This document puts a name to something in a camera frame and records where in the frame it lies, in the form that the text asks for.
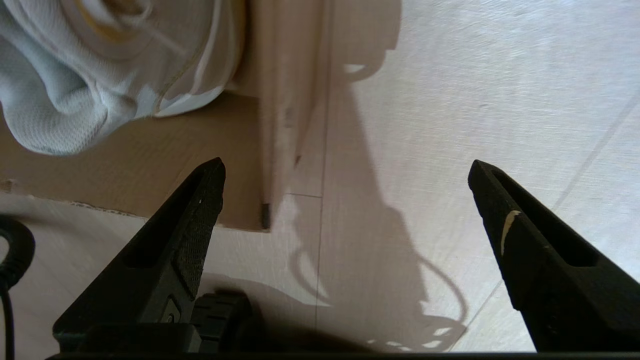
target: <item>white cloth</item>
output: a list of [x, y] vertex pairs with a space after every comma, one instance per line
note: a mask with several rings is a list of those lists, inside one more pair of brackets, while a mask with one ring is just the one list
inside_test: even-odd
[[[202, 67], [220, 1], [228, 0], [138, 0], [150, 6], [144, 14], [111, 19], [78, 0], [4, 0], [0, 102], [10, 131], [29, 150], [74, 154], [132, 119], [158, 113], [167, 99], [220, 87], [230, 74], [196, 88], [184, 79]], [[104, 26], [110, 20], [122, 26], [111, 24], [112, 31]]]

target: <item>light wood floor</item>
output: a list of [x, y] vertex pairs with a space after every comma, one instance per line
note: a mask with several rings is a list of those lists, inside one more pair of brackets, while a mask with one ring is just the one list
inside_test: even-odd
[[[640, 4], [340, 0], [326, 91], [271, 234], [214, 230], [201, 291], [381, 351], [533, 351], [467, 187], [505, 170], [640, 279]], [[15, 195], [36, 259], [19, 359], [142, 226]]]

